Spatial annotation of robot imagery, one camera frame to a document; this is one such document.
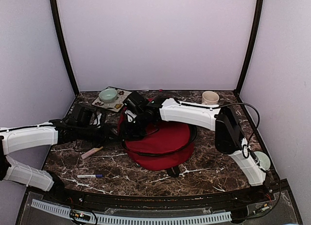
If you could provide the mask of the red backpack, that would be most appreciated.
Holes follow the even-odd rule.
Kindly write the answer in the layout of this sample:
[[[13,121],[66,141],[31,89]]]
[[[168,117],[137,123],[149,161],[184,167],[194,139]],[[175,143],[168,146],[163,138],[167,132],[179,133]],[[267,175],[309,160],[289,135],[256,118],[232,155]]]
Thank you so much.
[[[136,114],[139,121],[148,124],[147,131],[155,124],[158,132],[141,140],[124,140],[121,138],[122,114],[118,132],[122,147],[134,162],[147,170],[165,170],[170,177],[178,177],[179,165],[187,161],[194,151],[197,128],[191,124],[163,121],[159,109],[165,100],[165,97],[156,96],[148,100],[143,113]]]

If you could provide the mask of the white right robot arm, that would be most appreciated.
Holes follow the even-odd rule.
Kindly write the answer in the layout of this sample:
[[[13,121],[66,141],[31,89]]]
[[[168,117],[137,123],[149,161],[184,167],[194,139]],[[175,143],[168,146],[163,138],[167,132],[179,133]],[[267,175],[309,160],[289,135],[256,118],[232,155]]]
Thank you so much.
[[[211,130],[215,133],[215,148],[231,157],[253,186],[248,191],[248,199],[257,203],[266,196],[267,188],[263,184],[271,166],[269,157],[251,149],[233,104],[196,104],[163,96],[149,101],[138,93],[130,94],[123,103],[126,110],[120,132],[124,139],[141,139],[146,127],[157,121],[176,121]]]

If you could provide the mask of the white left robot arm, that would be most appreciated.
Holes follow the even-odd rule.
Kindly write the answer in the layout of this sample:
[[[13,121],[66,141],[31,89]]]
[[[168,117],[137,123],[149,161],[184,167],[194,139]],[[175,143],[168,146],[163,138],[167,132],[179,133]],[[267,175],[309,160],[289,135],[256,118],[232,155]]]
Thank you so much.
[[[89,141],[100,147],[116,139],[117,134],[104,122],[74,126],[64,120],[51,120],[24,127],[1,128],[0,179],[49,192],[51,198],[63,204],[69,199],[63,181],[57,174],[33,165],[30,156],[43,159],[52,146],[76,140]]]

